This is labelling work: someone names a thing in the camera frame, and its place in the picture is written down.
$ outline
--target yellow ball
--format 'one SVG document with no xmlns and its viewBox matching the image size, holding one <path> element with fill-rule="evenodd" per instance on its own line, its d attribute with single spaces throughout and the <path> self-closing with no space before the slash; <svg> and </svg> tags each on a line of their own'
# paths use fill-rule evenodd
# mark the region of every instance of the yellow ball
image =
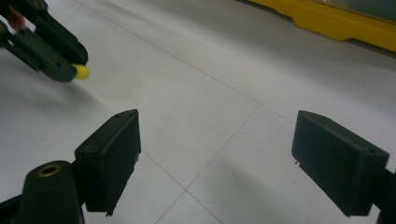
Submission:
<svg viewBox="0 0 396 224">
<path fill-rule="evenodd" d="M 72 65 L 77 70 L 77 73 L 75 76 L 76 79 L 87 79 L 90 76 L 90 69 L 88 69 L 83 64 L 72 63 Z"/>
</svg>

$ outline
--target yellow plastic edge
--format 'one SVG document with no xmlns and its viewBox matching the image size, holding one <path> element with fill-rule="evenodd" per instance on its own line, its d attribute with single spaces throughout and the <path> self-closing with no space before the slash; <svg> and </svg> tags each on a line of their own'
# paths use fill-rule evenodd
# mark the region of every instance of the yellow plastic edge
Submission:
<svg viewBox="0 0 396 224">
<path fill-rule="evenodd" d="M 357 39 L 396 52 L 396 24 L 312 0 L 249 0 L 291 17 L 306 30 L 338 41 Z"/>
</svg>

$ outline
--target gray floor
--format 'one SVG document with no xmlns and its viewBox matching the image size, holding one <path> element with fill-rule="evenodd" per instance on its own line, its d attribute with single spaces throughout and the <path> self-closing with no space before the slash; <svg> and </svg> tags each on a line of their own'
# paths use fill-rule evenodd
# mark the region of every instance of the gray floor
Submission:
<svg viewBox="0 0 396 224">
<path fill-rule="evenodd" d="M 290 155 L 297 112 L 391 153 L 396 59 L 234 0 L 49 0 L 90 54 L 62 84 L 0 51 L 0 201 L 137 108 L 143 152 L 113 217 L 86 223 L 375 223 L 344 217 Z"/>
</svg>

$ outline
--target screw hole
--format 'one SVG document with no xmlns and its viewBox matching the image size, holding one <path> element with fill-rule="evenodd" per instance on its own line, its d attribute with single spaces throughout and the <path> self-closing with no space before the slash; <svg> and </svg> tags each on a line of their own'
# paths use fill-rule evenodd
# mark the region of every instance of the screw hole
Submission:
<svg viewBox="0 0 396 224">
<path fill-rule="evenodd" d="M 55 175 L 60 170 L 61 170 L 61 166 L 58 165 L 58 164 L 48 165 L 48 166 L 43 167 L 42 169 L 40 169 L 38 171 L 37 175 L 40 176 L 40 177 L 48 177 L 48 176 Z"/>
</svg>

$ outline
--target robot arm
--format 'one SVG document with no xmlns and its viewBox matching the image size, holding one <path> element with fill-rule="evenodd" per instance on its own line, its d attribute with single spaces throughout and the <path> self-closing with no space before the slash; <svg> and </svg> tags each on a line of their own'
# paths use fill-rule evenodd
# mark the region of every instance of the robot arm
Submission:
<svg viewBox="0 0 396 224">
<path fill-rule="evenodd" d="M 48 13 L 44 0 L 2 0 L 0 14 L 7 17 L 9 7 L 15 8 L 35 25 L 35 31 L 25 29 L 12 34 L 0 22 L 0 48 L 5 48 L 36 71 L 61 82 L 88 76 L 84 66 L 87 50 L 78 39 Z"/>
</svg>

